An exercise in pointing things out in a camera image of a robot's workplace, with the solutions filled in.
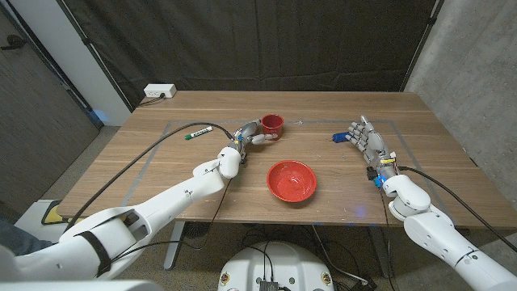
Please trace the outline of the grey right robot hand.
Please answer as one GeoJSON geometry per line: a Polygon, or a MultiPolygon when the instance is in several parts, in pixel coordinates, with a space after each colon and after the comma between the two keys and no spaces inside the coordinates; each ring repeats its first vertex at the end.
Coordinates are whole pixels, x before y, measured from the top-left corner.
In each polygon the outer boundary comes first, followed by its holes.
{"type": "Polygon", "coordinates": [[[378,174],[386,179],[398,174],[387,144],[366,116],[361,116],[359,122],[352,122],[348,132],[347,140],[357,147],[366,163],[378,174]]]}

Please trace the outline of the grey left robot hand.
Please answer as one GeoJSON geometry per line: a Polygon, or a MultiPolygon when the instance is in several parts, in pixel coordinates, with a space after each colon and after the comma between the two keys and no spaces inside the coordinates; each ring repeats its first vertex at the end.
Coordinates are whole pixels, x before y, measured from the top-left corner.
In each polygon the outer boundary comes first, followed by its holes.
{"type": "Polygon", "coordinates": [[[278,133],[263,133],[262,129],[261,120],[253,120],[244,124],[233,133],[233,140],[229,143],[229,147],[244,156],[247,145],[260,145],[265,141],[273,141],[280,137],[278,133]]]}

